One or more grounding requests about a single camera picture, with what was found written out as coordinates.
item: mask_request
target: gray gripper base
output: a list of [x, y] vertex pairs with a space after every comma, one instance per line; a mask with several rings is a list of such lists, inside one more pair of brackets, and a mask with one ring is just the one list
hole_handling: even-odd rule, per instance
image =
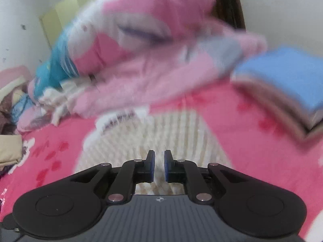
[[[23, 236], [18, 241], [43, 240]], [[59, 241], [304, 242], [296, 235], [274, 240], [249, 237], [225, 224], [210, 206], [194, 204], [187, 195], [134, 195], [127, 204], [109, 207], [91, 229]]]

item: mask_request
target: yellow cabinet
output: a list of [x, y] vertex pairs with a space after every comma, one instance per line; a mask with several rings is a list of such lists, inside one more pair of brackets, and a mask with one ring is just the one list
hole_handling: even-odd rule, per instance
[[40, 18], [45, 36], [51, 47], [56, 43], [56, 40], [64, 27], [68, 25], [76, 17], [80, 9], [90, 1], [92, 0], [63, 0]]

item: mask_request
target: pink bedsheet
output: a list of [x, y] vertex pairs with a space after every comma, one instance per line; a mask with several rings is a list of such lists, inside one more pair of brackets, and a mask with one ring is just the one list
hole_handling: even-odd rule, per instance
[[[151, 112], [180, 108], [193, 108], [204, 117], [236, 170], [295, 192], [305, 201], [307, 219], [300, 232], [305, 237], [323, 210], [323, 141], [297, 144], [266, 111], [227, 82], [154, 105]], [[0, 219], [22, 193], [73, 173], [94, 123], [95, 119], [74, 117], [58, 128], [46, 126], [24, 136], [35, 138], [35, 144], [25, 163], [0, 181]]]

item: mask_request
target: beige striped fabric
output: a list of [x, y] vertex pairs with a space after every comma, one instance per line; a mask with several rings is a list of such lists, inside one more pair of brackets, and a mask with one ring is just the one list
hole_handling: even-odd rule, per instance
[[174, 159], [194, 161], [206, 167], [210, 162], [231, 166], [217, 139], [209, 132], [195, 111], [180, 111], [133, 118], [108, 129], [81, 154], [75, 172], [103, 162], [113, 167], [125, 161], [145, 159], [149, 150], [156, 153], [154, 182], [136, 186], [136, 194], [183, 194], [181, 184], [168, 184], [164, 178], [164, 151]]

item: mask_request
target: metal screw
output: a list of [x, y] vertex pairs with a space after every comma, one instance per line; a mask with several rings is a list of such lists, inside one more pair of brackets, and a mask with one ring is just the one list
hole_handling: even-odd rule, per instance
[[123, 195], [121, 194], [112, 194], [109, 195], [108, 199], [112, 202], [120, 202], [123, 200]]
[[200, 193], [196, 195], [196, 199], [200, 201], [209, 201], [212, 199], [212, 196], [208, 193]]

